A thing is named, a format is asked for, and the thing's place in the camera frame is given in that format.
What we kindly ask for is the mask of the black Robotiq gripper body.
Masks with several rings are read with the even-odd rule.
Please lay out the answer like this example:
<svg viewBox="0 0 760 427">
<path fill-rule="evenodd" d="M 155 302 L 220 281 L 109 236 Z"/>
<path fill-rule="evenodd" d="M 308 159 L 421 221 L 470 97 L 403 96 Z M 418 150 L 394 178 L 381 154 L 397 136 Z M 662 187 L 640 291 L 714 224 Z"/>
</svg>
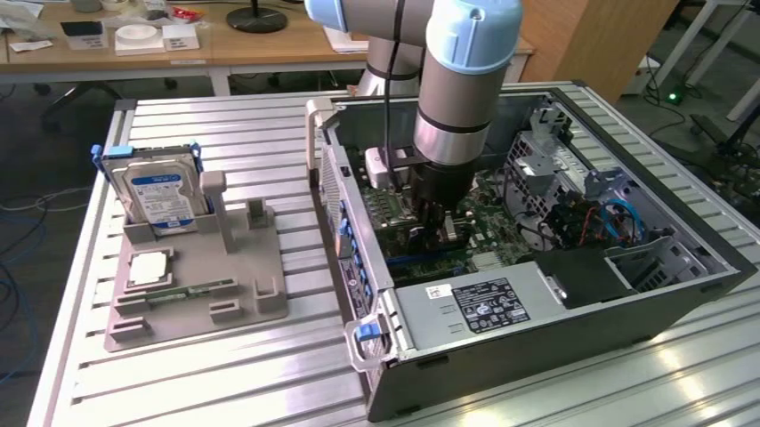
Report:
<svg viewBox="0 0 760 427">
<path fill-rule="evenodd" d="M 439 165 L 434 162 L 413 167 L 413 206 L 419 214 L 451 210 L 470 191 L 475 163 Z"/>
</svg>

